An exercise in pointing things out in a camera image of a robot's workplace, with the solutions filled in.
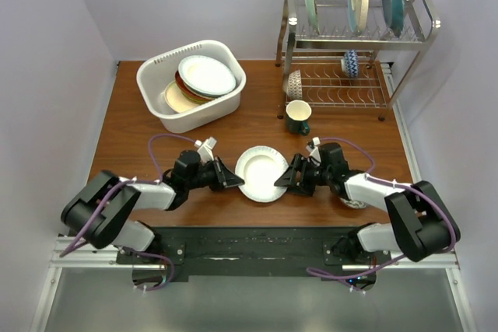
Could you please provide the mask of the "beige plate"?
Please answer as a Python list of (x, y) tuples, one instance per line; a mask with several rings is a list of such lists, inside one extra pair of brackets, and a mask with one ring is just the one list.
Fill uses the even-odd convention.
[(183, 113), (199, 106), (198, 103), (191, 101), (181, 92), (175, 81), (168, 84), (163, 95), (165, 102), (176, 113)]

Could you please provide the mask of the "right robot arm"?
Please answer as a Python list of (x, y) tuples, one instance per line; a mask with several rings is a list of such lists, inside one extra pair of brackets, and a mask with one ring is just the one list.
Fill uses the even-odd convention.
[(378, 251), (399, 251), (413, 262), (452, 250), (461, 231), (435, 187), (428, 181), (400, 183), (370, 171), (351, 169), (337, 141), (307, 145), (308, 156), (295, 154), (275, 181), (292, 194), (311, 196), (328, 187), (349, 207), (363, 205), (388, 213), (388, 224), (368, 223), (348, 232), (332, 247), (334, 254), (365, 264)]

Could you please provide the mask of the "white scalloped plate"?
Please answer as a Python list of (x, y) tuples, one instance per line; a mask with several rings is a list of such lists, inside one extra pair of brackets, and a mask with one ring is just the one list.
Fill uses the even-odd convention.
[(237, 160), (235, 174), (244, 180), (240, 191), (250, 200), (271, 203), (281, 198), (286, 187), (275, 182), (288, 169), (284, 156), (274, 148), (257, 145), (247, 149)]
[(192, 55), (182, 59), (178, 72), (184, 84), (203, 96), (219, 97), (236, 88), (236, 79), (231, 70), (222, 62), (202, 56)]

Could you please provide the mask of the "red fluted plate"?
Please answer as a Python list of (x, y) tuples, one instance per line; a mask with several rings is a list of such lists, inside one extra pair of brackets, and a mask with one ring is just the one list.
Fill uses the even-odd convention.
[(192, 102), (195, 103), (207, 103), (212, 100), (212, 98), (204, 97), (204, 96), (199, 96), (197, 93), (194, 93), (191, 91), (185, 84), (183, 79), (181, 78), (179, 71), (175, 72), (175, 82), (179, 88), (179, 90), (182, 92), (182, 95), (185, 96), (187, 99), (189, 99)]

